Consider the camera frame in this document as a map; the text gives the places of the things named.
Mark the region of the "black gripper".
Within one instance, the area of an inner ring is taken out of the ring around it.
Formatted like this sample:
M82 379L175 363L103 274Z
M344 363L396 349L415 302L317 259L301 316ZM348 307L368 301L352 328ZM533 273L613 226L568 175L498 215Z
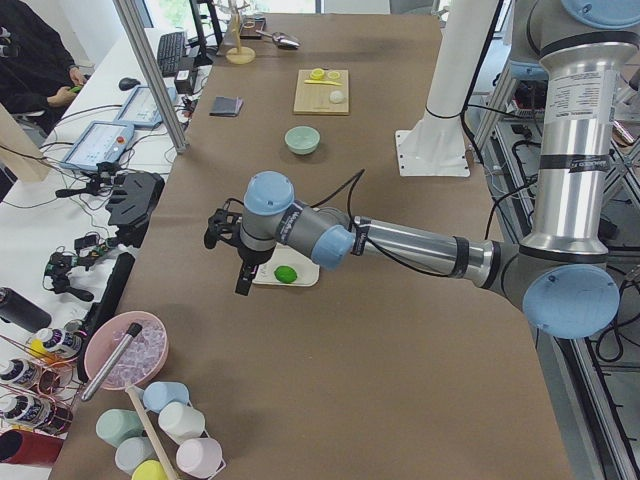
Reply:
M247 296L250 292L250 281L254 281L259 266L272 258L273 248L256 250L240 242L237 250L242 260L242 266L236 282L235 293Z

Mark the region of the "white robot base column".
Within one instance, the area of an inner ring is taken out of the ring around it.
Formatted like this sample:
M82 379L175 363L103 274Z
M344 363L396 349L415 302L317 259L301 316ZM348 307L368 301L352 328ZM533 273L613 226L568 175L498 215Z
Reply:
M395 132L401 176L470 175L462 115L501 9L498 0L451 3L424 115L412 129Z

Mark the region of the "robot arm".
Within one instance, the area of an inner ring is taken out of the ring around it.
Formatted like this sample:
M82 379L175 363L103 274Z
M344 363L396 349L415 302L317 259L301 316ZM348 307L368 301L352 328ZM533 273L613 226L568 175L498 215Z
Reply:
M518 244L472 242L366 217L315 209L290 180L256 174L233 227L242 258L236 290L247 294L277 244L333 269L377 251L437 277L464 278L504 296L538 329L563 339L606 327L620 295L606 271L598 227L618 76L639 49L635 1L519 1L510 62L541 67L548 88L533 225Z

